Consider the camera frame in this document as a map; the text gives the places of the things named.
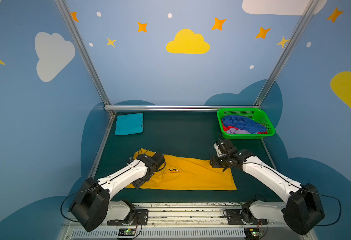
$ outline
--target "green mat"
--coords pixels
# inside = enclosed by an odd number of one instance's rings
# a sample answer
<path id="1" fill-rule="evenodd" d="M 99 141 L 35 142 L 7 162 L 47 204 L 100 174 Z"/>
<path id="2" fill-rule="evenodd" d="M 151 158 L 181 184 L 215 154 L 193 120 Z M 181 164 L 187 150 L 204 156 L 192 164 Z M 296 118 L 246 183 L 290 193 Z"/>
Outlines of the green mat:
<path id="1" fill-rule="evenodd" d="M 220 137 L 215 112 L 144 112 L 144 132 L 116 136 L 115 123 L 110 131 L 95 179 L 110 175 L 126 166 L 126 161 L 139 148 L 159 151 L 179 157 L 210 159 L 216 154 L 213 147 Z M 238 150 L 248 149 L 272 166 L 262 141 L 259 139 L 232 140 Z M 242 170 L 232 169 L 235 191 L 214 190 L 157 190 L 123 189 L 114 201 L 130 202 L 246 202 L 256 193 L 269 202 L 282 200 L 268 187 Z"/>

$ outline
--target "yellow t-shirt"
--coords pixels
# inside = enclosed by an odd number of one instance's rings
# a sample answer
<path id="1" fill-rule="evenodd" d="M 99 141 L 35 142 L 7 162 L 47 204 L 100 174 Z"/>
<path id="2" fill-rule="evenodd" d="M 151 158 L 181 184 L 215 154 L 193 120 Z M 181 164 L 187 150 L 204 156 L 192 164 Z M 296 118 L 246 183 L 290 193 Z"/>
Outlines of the yellow t-shirt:
<path id="1" fill-rule="evenodd" d="M 154 152 L 141 149 L 148 156 Z M 212 168 L 207 160 L 175 157 L 164 155 L 166 166 L 163 170 L 154 173 L 142 189 L 165 189 L 165 190 L 236 190 L 232 172 L 230 169 L 222 171 L 222 168 Z"/>

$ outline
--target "green laundry basket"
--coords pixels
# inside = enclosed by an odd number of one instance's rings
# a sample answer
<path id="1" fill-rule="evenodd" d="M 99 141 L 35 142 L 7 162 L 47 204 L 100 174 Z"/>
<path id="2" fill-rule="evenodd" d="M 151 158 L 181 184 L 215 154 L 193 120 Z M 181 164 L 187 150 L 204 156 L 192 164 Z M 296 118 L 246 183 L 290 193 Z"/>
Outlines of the green laundry basket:
<path id="1" fill-rule="evenodd" d="M 251 118 L 252 120 L 264 125 L 268 129 L 268 134 L 228 134 L 222 127 L 222 118 L 227 115 L 239 115 Z M 217 118 L 220 124 L 222 136 L 228 139 L 262 139 L 264 137 L 273 136 L 275 128 L 270 122 L 264 111 L 258 108 L 222 108 L 217 111 Z"/>

